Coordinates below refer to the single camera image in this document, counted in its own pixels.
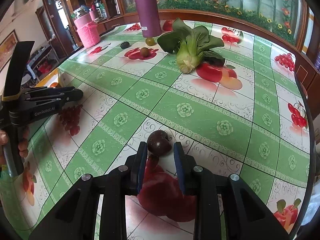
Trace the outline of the person left hand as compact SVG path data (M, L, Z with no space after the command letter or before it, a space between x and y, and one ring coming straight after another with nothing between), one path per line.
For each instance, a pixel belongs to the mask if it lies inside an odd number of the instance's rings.
M25 128L23 129L22 132L22 139L20 140L19 144L18 144L18 150L20 153L20 156L22 158L26 158L28 155L28 136L29 136L29 127L25 126ZM7 144L9 141L9 136L7 135L7 133L3 130L1 130L1 155L0 155L0 162L1 162L1 166L6 164L6 160L4 157L4 153L2 150L2 146L4 146L5 144Z

